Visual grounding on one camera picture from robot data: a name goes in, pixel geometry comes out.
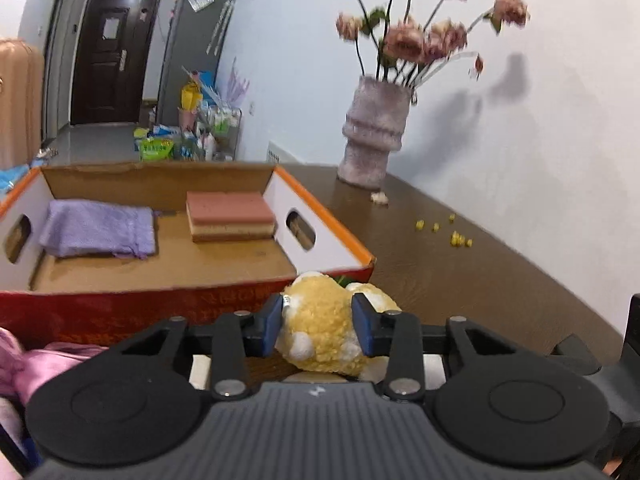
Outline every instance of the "stuffed animal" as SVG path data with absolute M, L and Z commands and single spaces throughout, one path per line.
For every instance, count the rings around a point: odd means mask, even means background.
M 284 290 L 283 323 L 276 348 L 290 363 L 312 372 L 336 372 L 373 380 L 388 358 L 366 358 L 351 322 L 351 297 L 362 292 L 377 312 L 400 310 L 368 283 L 342 288 L 320 272 L 301 274 Z

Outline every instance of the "cardboard box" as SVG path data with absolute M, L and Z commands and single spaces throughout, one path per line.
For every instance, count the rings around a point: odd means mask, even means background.
M 191 241 L 187 191 L 256 190 L 276 215 L 273 239 Z M 151 207 L 160 212 L 158 253 L 147 260 L 44 254 L 38 238 L 53 198 Z M 374 265 L 297 180 L 264 164 L 37 168 L 0 204 L 0 248 L 0 326 L 28 348 L 54 340 L 108 346 L 170 316 L 210 323 L 223 312 L 258 310 L 302 272 L 366 282 Z

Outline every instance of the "suitcase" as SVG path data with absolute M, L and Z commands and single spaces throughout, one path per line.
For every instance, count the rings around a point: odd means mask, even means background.
M 21 40 L 0 40 L 0 170 L 40 149 L 44 58 Z

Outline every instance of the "door handle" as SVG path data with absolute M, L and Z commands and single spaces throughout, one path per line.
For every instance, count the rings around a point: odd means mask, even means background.
M 120 71 L 124 72 L 124 65 L 127 62 L 127 49 L 123 49 L 120 53 Z

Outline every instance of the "metal screw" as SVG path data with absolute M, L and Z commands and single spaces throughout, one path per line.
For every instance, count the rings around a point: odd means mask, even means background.
M 389 383 L 391 391 L 398 395 L 411 395 L 420 391 L 420 383 L 415 379 L 402 377 Z
M 237 379 L 225 379 L 217 382 L 214 389 L 217 394 L 223 397 L 235 397 L 246 390 L 246 385 Z

